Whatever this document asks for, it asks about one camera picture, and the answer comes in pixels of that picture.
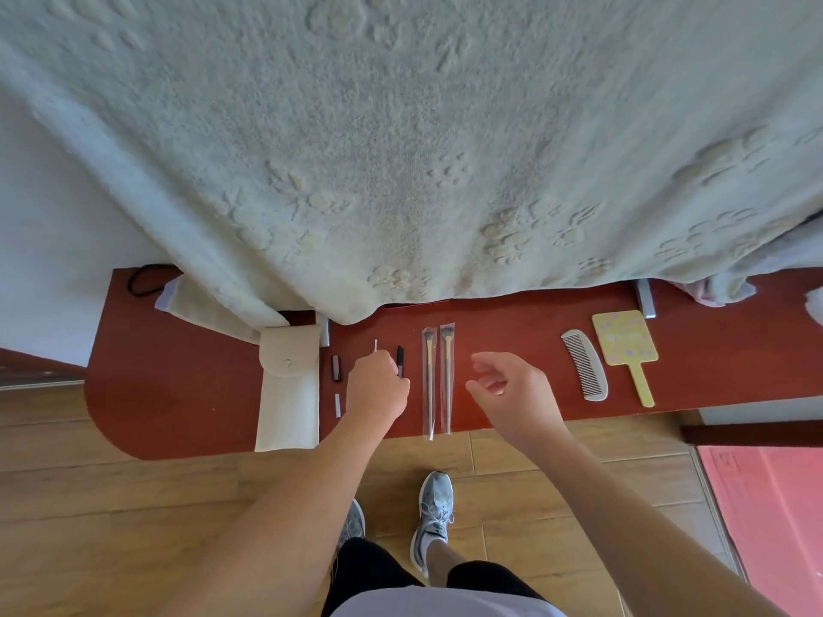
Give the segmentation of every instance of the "black shorts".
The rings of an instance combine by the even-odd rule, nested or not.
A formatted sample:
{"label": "black shorts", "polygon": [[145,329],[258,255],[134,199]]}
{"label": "black shorts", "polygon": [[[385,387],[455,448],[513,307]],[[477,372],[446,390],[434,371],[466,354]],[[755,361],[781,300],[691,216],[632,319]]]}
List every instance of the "black shorts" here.
{"label": "black shorts", "polygon": [[[425,585],[403,569],[394,557],[366,539],[346,541],[332,565],[332,582],[328,588],[321,617],[329,617],[346,600],[364,591]],[[448,573],[446,586],[469,591],[491,591],[510,596],[545,599],[508,569],[497,563],[469,561]]]}

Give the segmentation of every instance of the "silver comb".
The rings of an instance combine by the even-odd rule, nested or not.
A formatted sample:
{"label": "silver comb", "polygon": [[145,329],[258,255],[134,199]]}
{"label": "silver comb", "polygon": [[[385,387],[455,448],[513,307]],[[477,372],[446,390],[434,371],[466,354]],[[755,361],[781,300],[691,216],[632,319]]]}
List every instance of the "silver comb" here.
{"label": "silver comb", "polygon": [[574,360],[580,386],[583,388],[583,398],[587,401],[605,400],[609,395],[609,383],[591,340],[579,329],[566,331],[561,335],[561,340]]}

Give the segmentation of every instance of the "pink mat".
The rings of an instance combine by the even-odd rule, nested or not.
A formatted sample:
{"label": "pink mat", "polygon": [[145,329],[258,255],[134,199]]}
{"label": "pink mat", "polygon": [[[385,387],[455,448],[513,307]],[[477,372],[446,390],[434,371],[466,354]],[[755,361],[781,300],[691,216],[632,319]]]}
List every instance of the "pink mat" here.
{"label": "pink mat", "polygon": [[823,448],[699,446],[751,584],[792,617],[823,614]]}

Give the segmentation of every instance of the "black cable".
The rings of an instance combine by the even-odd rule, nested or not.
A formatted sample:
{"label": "black cable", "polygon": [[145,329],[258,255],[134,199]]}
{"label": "black cable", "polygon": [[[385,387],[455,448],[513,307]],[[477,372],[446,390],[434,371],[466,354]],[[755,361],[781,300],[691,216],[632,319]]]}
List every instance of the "black cable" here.
{"label": "black cable", "polygon": [[165,282],[159,288],[152,288],[150,290],[141,290],[140,292],[134,290],[134,282],[137,281],[140,275],[143,274],[146,270],[158,270],[158,269],[170,269],[173,268],[177,270],[178,268],[174,264],[146,264],[143,267],[138,268],[132,273],[132,276],[129,277],[129,281],[126,283],[126,290],[129,290],[129,294],[131,296],[136,296],[141,299],[144,296],[151,296],[152,294],[159,294],[165,288]]}

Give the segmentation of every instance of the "white sock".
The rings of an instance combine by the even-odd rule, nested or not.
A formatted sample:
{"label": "white sock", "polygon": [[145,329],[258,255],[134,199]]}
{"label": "white sock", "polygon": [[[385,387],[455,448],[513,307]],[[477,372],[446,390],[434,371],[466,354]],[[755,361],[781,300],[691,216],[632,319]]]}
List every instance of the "white sock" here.
{"label": "white sock", "polygon": [[420,539],[420,553],[423,555],[423,561],[426,561],[426,552],[429,551],[429,546],[431,545],[432,541],[435,540],[443,541],[444,543],[448,543],[447,539],[444,539],[440,535],[434,532],[425,531],[423,533],[423,537]]}

